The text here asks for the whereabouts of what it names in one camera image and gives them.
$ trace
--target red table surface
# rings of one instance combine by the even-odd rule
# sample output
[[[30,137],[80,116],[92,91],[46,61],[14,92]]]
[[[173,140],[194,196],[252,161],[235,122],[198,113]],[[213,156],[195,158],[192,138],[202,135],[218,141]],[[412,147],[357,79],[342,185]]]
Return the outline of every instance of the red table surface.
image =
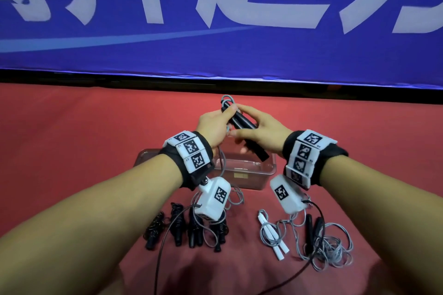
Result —
[[[0,234],[75,192],[117,175],[144,148],[196,127],[220,106],[220,95],[0,84]],[[443,106],[285,97],[236,96],[271,113],[293,130],[312,129],[339,140],[350,156],[395,178],[443,195]],[[278,160],[278,172],[284,161]],[[350,232],[353,264],[322,273],[309,267],[274,294],[362,294],[378,257],[337,203],[320,187],[309,191],[327,222]],[[180,189],[169,202],[188,205]],[[256,294],[302,267],[291,249],[278,261],[259,239],[258,209],[270,221],[285,218],[269,185],[245,191],[245,204],[228,212],[230,233],[221,253],[209,247],[175,247],[169,236],[159,276],[160,294]],[[158,251],[140,239],[120,266],[129,294],[149,294]]]

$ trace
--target black cable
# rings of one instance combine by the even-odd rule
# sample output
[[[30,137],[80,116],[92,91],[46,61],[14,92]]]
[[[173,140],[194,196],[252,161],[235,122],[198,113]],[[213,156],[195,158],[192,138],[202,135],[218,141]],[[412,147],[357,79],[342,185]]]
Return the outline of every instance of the black cable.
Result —
[[[312,260],[314,259],[315,255],[318,252],[318,249],[320,248],[320,244],[323,242],[323,239],[325,237],[325,232],[326,232],[326,228],[325,228],[325,218],[323,217],[323,213],[320,210],[320,208],[318,207],[317,204],[315,204],[313,201],[309,201],[309,200],[304,200],[302,201],[303,203],[306,204],[312,204],[314,207],[317,208],[318,212],[320,213],[320,217],[323,219],[323,233],[322,233],[322,237],[320,238],[319,244],[317,245],[317,247],[315,248],[314,252],[310,255],[309,260],[307,261],[307,263],[298,271],[296,272],[293,276],[291,276],[289,279],[287,279],[286,281],[283,281],[282,283],[279,283],[276,286],[273,286],[271,288],[268,288],[264,291],[262,291],[261,293],[258,293],[257,295],[264,295],[267,294],[269,292],[272,292],[275,289],[278,289],[280,287],[285,286],[285,284],[290,283],[292,280],[294,280],[297,276],[299,276],[301,273],[303,273],[305,271],[305,269],[307,269],[309,267],[309,265],[311,264]]]
[[[185,212],[186,210],[188,210],[188,209],[190,209],[190,208],[192,208],[192,207],[200,208],[201,205],[200,205],[200,204],[192,204],[192,205],[190,205],[190,206],[187,206],[187,207],[184,208],[182,211],[180,211],[180,213],[179,213],[179,214],[178,214],[173,220],[171,220],[171,222],[169,223],[168,229],[166,230],[166,233],[165,233],[165,235],[164,235],[164,237],[163,237],[162,245],[160,246],[159,256],[158,256],[158,258],[157,258],[156,276],[155,276],[155,279],[154,279],[154,295],[157,295],[157,283],[158,283],[158,280],[159,280],[160,258],[162,257],[163,246],[165,245],[165,241],[166,241],[166,238],[167,238],[167,236],[168,236],[168,232],[169,232],[169,230],[171,229],[171,225],[174,224],[175,220],[176,220],[176,219],[177,219],[177,218],[178,218],[183,212]]]

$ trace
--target wrist strap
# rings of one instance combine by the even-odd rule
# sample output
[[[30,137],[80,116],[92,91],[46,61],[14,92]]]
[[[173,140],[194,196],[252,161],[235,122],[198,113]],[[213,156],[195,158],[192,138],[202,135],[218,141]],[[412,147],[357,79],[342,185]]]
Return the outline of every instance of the wrist strap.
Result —
[[[320,185],[320,173],[326,161],[338,155],[348,156],[336,143],[312,130],[291,133],[283,146],[287,161],[284,174],[305,189],[312,184]]]
[[[159,154],[166,154],[174,160],[183,177],[181,187],[191,190],[214,169],[212,148],[197,131],[183,131],[167,139]]]

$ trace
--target plastic storage box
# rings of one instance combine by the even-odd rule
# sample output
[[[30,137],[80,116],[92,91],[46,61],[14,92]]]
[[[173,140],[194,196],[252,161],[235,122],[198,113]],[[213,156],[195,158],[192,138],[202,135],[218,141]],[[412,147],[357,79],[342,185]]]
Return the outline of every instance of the plastic storage box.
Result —
[[[223,178],[231,185],[239,188],[262,190],[267,181],[277,170],[275,163],[275,154],[271,154],[269,159],[261,162],[255,154],[240,154],[243,145],[236,145],[231,137],[225,138],[220,145],[221,150],[226,157],[226,169]],[[160,149],[145,149],[141,151],[136,159],[134,166],[141,164],[156,156]],[[219,176],[221,172],[220,157],[214,156],[215,169],[208,175],[212,178]]]

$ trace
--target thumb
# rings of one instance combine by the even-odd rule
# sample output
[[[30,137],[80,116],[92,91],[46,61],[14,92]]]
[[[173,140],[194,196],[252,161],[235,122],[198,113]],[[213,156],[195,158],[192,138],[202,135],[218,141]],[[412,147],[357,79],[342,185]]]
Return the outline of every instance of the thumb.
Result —
[[[233,117],[233,115],[236,113],[237,109],[238,109],[237,105],[232,104],[230,107],[228,107],[226,110],[224,110],[224,112],[221,116],[226,124],[228,124],[229,119],[231,119]]]
[[[236,139],[249,139],[252,141],[258,141],[258,130],[252,130],[252,129],[232,130],[229,132],[229,135],[233,136]]]

